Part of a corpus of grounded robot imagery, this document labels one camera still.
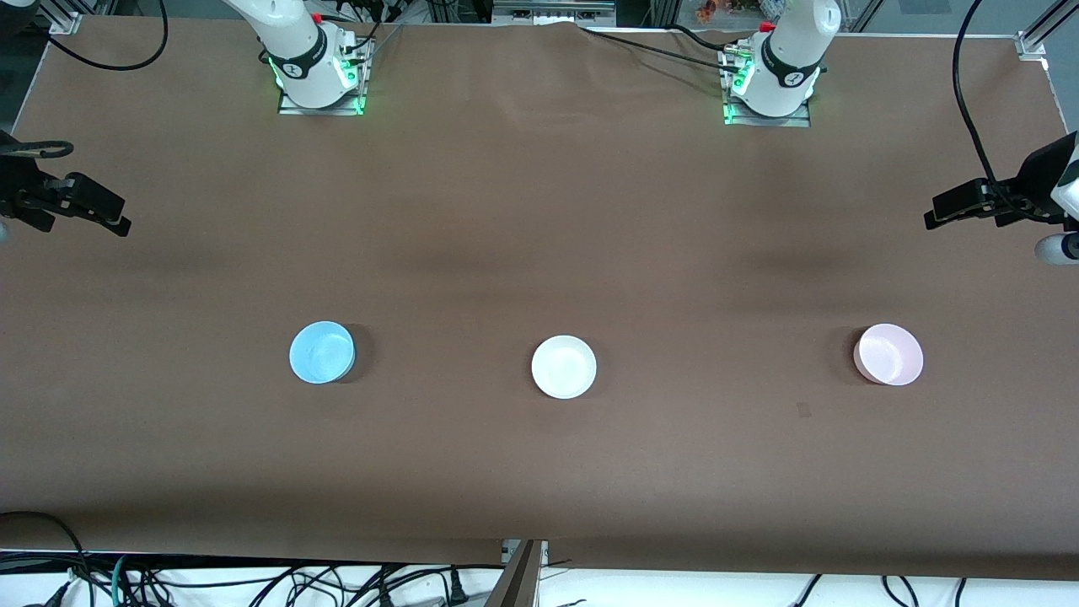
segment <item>black cable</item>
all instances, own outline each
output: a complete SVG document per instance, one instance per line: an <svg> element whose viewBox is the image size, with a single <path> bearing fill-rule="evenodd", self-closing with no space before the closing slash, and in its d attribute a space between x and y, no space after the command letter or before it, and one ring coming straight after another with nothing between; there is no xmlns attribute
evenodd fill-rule
<svg viewBox="0 0 1079 607"><path fill-rule="evenodd" d="M344 605L344 607L352 607L353 605L359 603L359 601L363 599L368 592L374 590L374 587L375 584L378 584L379 579L381 577L395 574L404 568L405 568L404 565L383 565L373 576L368 578L367 581L364 582L361 587L359 587L359 590L356 591L356 594L353 595L353 597L349 601L349 603Z"/></svg>
<svg viewBox="0 0 1079 607"><path fill-rule="evenodd" d="M333 568L333 577L338 580L338 588L341 590L341 605L349 598L345 596L344 580L341 579L341 574L338 574L337 567Z"/></svg>
<svg viewBox="0 0 1079 607"><path fill-rule="evenodd" d="M997 176L993 171L993 165L989 163L989 156L985 153L985 147L982 144L982 136L978 133L978 127L974 126L974 119L971 118L970 111L967 109L967 100L962 96L962 84L959 82L959 55L962 51L962 41L967 38L967 29L970 27L970 22L974 18L974 13L981 5L982 0L974 0L971 3L970 10L967 11L967 16L962 19L962 25L959 26L959 32L955 37L955 47L952 50L952 89L955 93L955 101L959 106L959 114L962 115L962 122L967 125L967 130L970 133L970 140L974 143L974 152L978 153L978 160L982 163L982 169L985 170L985 178L989 181L989 189L1015 215L1039 223L1051 223L1052 219L1048 217L1035 215L1015 206L1012 203L1011 196L1007 195L1007 192L1000 187L1000 182L997 181Z"/></svg>
<svg viewBox="0 0 1079 607"><path fill-rule="evenodd" d="M374 27L371 28L371 31L367 32L367 37L365 37L364 40L356 45L356 47L358 49L359 46L363 46L364 44L370 42L374 38L374 32L379 30L380 25L382 25L382 22L374 22Z"/></svg>
<svg viewBox="0 0 1079 607"><path fill-rule="evenodd" d="M388 596L391 592L397 590L398 588L400 588L400 587L402 587L402 585L405 585L407 583L414 582L415 580L419 580L420 578L425 578L427 576L435 576L435 575L440 576L441 574L450 571L452 569L459 569L460 570L460 569L503 569L503 568L504 567L502 567L501 565L462 565L460 567L454 567L454 566L450 566L450 567L432 567L432 568L428 568L428 569L418 569L415 571L409 571L408 574L405 574L404 576L401 576L399 578L394 578L394 579L391 579L391 580L386 580L385 584L384 584L384 588L380 588L379 589L379 594L374 598L372 598L371 601L369 601L367 604L365 604L364 607L372 607L384 595Z"/></svg>
<svg viewBox="0 0 1079 607"><path fill-rule="evenodd" d="M22 143L9 143L0 146L0 155L17 155L25 157L64 157L74 151L74 146L69 141L26 141Z"/></svg>
<svg viewBox="0 0 1079 607"><path fill-rule="evenodd" d="M56 592L45 601L43 607L60 607L64 603L64 595L67 594L67 589L71 587L71 582L64 582L64 584L56 589Z"/></svg>
<svg viewBox="0 0 1079 607"><path fill-rule="evenodd" d="M722 51L723 46L724 46L724 44L712 44L708 40L705 40L704 38L697 36L697 32L695 32L694 30L689 29L688 27L685 27L684 25L679 25L677 23L672 23L672 24L668 25L667 27L665 27L664 29L677 29L677 30L681 31L682 33L688 36L689 40L693 40L694 42L696 42L697 44L700 44L701 46L704 46L706 49L711 49L713 51Z"/></svg>
<svg viewBox="0 0 1079 607"><path fill-rule="evenodd" d="M82 542L79 541L79 537L74 535L71 527L67 526L67 523L60 521L58 518L47 514L45 512L36 512L32 510L12 510L9 512L0 512L0 521L4 519L37 519L39 521L47 521L53 525L60 528L64 535L68 537L71 541L71 546L74 547L76 555L79 557L79 563L82 565L82 570L86 574L86 577L93 577L93 571L90 568L90 563L86 562L86 553L82 549ZM94 592L94 588L90 589L90 607L95 607L97 593Z"/></svg>
<svg viewBox="0 0 1079 607"><path fill-rule="evenodd" d="M300 594L302 594L303 591L309 589L328 595L331 599L333 599L334 607L340 607L344 603L343 599L341 601L341 603L338 603L337 596L333 596L324 589L315 587L315 584L319 582L323 577L325 577L330 572L336 572L336 569L337 569L336 565L327 567L322 574L318 574L317 576L308 576L306 574L300 571L292 574L292 590L289 591L288 598L285 599L285 607L293 607L296 605L297 598L300 597ZM297 577L303 580L302 584L296 583Z"/></svg>
<svg viewBox="0 0 1079 607"><path fill-rule="evenodd" d="M696 57L687 57L685 55L680 55L678 53L666 51L664 49L656 49L655 46L648 46L647 44L641 44L640 42L633 42L632 40L626 40L625 38L618 38L615 36L603 33L602 31L593 31L591 29L586 29L586 28L582 28L582 30L591 33L592 36L598 36L599 38L605 38L607 40L619 42L622 44L629 44L630 46L637 46L638 49L644 49L645 51L652 51L653 53L659 53L660 55L667 55L668 57L674 57L675 59L682 59L683 61L689 61L692 64L707 66L713 69L718 69L720 71L729 71L729 72L738 71L738 68L736 68L735 66L725 66L712 61L706 61L704 59L698 59Z"/></svg>
<svg viewBox="0 0 1079 607"><path fill-rule="evenodd" d="M87 59L86 57L80 55L79 53L76 53L71 49L68 49L64 44L57 42L56 39L53 38L51 33L49 33L47 29L39 26L38 24L30 24L30 25L32 25L36 29L38 29L38 31L43 32L45 35L45 38L49 40L50 44L56 46L60 51L64 51L64 53L66 53L69 57L82 61L88 65L90 67L96 67L97 69L107 69L110 71L134 71L136 69L142 69L144 67L158 60L158 57L160 57L161 54L165 52L165 44L168 43L168 15L165 13L165 0L158 0L158 5L161 6L161 45L159 45L158 50L154 51L152 55L150 55L150 58L144 59L137 64L132 64L132 65L109 65L109 64L97 63L93 59Z"/></svg>
<svg viewBox="0 0 1079 607"><path fill-rule="evenodd" d="M447 607L456 607L464 603L468 603L468 595L465 594L465 589L461 584L461 574L457 572L456 567L452 567L450 568L450 592L446 595L446 605Z"/></svg>
<svg viewBox="0 0 1079 607"><path fill-rule="evenodd" d="M900 598L891 592L891 587L888 585L888 576L880 576L880 585L884 587L884 591L888 593L888 597L891 598L896 605L899 605L900 607L918 607L918 595L914 593L914 587L912 587L911 582L909 582L903 576L899 576L899 581L903 582L903 585L906 587L906 592L911 594L911 602L913 605L907 605L906 603L900 601Z"/></svg>
<svg viewBox="0 0 1079 607"><path fill-rule="evenodd" d="M962 589L967 588L967 578L959 578L959 585L955 589L955 607L960 607L962 601Z"/></svg>
<svg viewBox="0 0 1079 607"><path fill-rule="evenodd" d="M809 595L812 593L812 589L817 585L817 582L820 581L820 578L821 574L817 574L809 580L809 583L806 584L806 589L802 591L802 597L798 598L797 603L795 603L792 607L805 607L806 601L809 601Z"/></svg>
<svg viewBox="0 0 1079 607"><path fill-rule="evenodd" d="M438 575L438 579L442 580L442 593L446 595L446 605L449 607L452 605L452 603L450 603L450 584L446 581L446 576L442 574Z"/></svg>
<svg viewBox="0 0 1079 607"><path fill-rule="evenodd" d="M267 596L270 595L270 592L273 591L273 589L282 582L282 580L290 577L293 572L296 572L299 569L300 567L289 567L284 572L278 575L276 578L270 580L270 583L263 587L262 590L260 590L258 594L255 595L255 598L251 598L251 602L248 603L248 607L259 607L260 605L262 605L262 602L265 601Z"/></svg>
<svg viewBox="0 0 1079 607"><path fill-rule="evenodd" d="M224 588L231 585L260 584L273 581L274 579L274 578L259 578L257 580L236 580L231 582L210 582L204 584L190 584L186 582L170 582L168 580L162 580L161 578L158 578L156 575L154 576L154 578L156 579L156 583L159 585L173 587L173 588Z"/></svg>
<svg viewBox="0 0 1079 607"><path fill-rule="evenodd" d="M158 576L152 570L149 570L149 569L147 569L146 571L141 571L141 574L142 575L139 578L139 582L140 582L140 585L144 589L144 593L142 593L142 601L144 601L144 603L146 602L146 592L145 592L145 589L146 589L146 587L149 585L150 587L150 592L153 593L153 597L158 601L156 604L159 606L164 607L166 605L173 605L173 593L167 588L165 588L165 587L161 587L161 590L159 591L158 587L160 584L158 583Z"/></svg>

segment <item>black clamp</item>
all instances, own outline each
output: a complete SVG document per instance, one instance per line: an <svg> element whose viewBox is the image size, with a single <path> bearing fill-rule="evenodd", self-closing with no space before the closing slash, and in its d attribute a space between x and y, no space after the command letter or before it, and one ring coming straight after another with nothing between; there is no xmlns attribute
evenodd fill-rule
<svg viewBox="0 0 1079 607"><path fill-rule="evenodd" d="M33 160L65 155L71 149L67 141L19 143L0 130L0 217L42 232L53 229L55 215L79 217L126 236L132 222L122 215L124 198L82 173L57 179L40 170Z"/></svg>
<svg viewBox="0 0 1079 607"><path fill-rule="evenodd" d="M277 67L277 71L292 80L302 80L308 77L308 72L311 71L312 67L323 60L327 49L326 30L320 27L316 27L315 29L318 30L318 40L315 41L314 46L310 51L300 56L286 59L273 53L267 53L273 65Z"/></svg>
<svg viewBox="0 0 1079 607"><path fill-rule="evenodd" d="M761 57L764 59L765 67L768 71L776 74L779 80L779 85L783 88L796 88L802 85L812 72L817 71L820 66L820 59L810 66L806 67L794 67L790 64L783 63L782 59L776 56L776 53L771 51L771 35L768 35L764 39L764 43L761 44Z"/></svg>

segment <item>blue bowl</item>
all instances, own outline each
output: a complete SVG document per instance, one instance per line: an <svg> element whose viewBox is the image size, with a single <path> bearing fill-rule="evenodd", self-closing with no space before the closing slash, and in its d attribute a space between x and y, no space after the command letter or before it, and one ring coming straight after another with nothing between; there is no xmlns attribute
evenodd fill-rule
<svg viewBox="0 0 1079 607"><path fill-rule="evenodd" d="M355 362L356 346L352 335L331 321L318 321L303 328L288 349L292 373L308 384L337 382Z"/></svg>

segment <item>connector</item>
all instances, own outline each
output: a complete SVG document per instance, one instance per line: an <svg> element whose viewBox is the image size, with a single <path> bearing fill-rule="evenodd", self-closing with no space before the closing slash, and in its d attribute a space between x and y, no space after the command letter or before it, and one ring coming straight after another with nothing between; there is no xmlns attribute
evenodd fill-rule
<svg viewBox="0 0 1079 607"><path fill-rule="evenodd" d="M71 582L64 582L64 585L57 589L56 592L54 592L53 595L49 597L49 601L45 601L43 607L60 607L60 603L64 602L64 595L67 594L67 589L70 585Z"/></svg>
<svg viewBox="0 0 1079 607"><path fill-rule="evenodd" d="M385 575L379 577L379 607L394 607L394 602L390 598L390 593L386 592Z"/></svg>
<svg viewBox="0 0 1079 607"><path fill-rule="evenodd" d="M457 574L457 569L454 567L450 569L450 607L456 607L465 603L468 603L468 595L465 594L465 589L461 587L461 575Z"/></svg>

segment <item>white bowl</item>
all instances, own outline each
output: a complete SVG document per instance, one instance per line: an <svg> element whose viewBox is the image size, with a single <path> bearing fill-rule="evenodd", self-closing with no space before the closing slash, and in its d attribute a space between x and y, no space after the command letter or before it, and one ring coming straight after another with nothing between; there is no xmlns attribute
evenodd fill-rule
<svg viewBox="0 0 1079 607"><path fill-rule="evenodd" d="M308 384L329 384L344 377L356 362L349 330L330 321L303 328L288 349L292 373Z"/></svg>
<svg viewBox="0 0 1079 607"><path fill-rule="evenodd" d="M873 326L855 346L855 367L876 384L906 386L921 375L924 364L921 345L901 327Z"/></svg>
<svg viewBox="0 0 1079 607"><path fill-rule="evenodd" d="M596 355L572 335L556 335L532 356L532 380L548 397L576 399L596 382Z"/></svg>

